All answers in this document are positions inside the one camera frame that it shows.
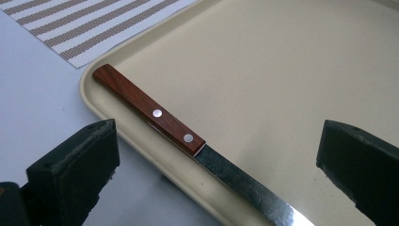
table surface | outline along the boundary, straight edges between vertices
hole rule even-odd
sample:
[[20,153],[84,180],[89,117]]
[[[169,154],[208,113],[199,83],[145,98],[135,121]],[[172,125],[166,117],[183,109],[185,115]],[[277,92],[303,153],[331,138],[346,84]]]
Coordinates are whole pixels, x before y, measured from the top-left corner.
[[[0,182],[99,119],[84,105],[75,69],[0,10]],[[219,225],[119,139],[120,166],[84,225]]]

